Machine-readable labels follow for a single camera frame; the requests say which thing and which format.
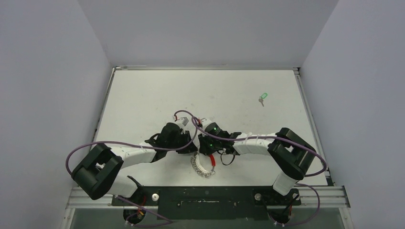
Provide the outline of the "large keyring with small rings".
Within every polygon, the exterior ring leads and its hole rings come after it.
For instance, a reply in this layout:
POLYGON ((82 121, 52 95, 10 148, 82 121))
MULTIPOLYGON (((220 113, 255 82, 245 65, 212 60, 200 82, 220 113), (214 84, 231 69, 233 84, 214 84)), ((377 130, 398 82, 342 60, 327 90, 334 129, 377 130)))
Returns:
POLYGON ((201 163, 200 153, 195 152, 190 158, 190 163, 195 173, 202 178, 210 178, 215 174, 215 166, 206 169, 201 163))

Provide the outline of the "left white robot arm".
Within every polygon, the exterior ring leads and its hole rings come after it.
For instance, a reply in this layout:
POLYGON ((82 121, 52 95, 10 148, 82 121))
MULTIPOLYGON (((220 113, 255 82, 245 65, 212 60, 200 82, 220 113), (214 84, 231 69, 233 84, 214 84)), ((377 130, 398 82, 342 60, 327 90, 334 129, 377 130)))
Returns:
POLYGON ((122 176, 120 170, 141 163, 154 163, 164 158, 169 151, 188 154, 197 151, 191 135, 183 124, 167 123, 159 133, 139 145, 123 142, 98 141, 90 143, 92 149, 73 170, 67 170, 71 178, 92 199, 106 194, 124 197, 130 205, 142 201, 141 185, 131 176, 122 176), (115 153, 110 144, 128 146, 115 153))

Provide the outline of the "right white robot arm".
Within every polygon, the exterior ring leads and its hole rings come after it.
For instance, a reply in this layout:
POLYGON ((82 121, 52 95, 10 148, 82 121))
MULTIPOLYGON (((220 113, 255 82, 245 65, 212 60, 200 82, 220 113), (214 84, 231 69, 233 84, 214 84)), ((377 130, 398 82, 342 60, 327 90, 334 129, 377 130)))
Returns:
POLYGON ((229 133, 213 122, 198 135, 198 140, 200 153, 207 156, 219 151, 234 156, 271 156, 281 170, 270 191, 271 201, 277 205, 288 200, 290 190, 306 176, 316 153, 310 144, 286 127, 274 134, 254 135, 229 133))

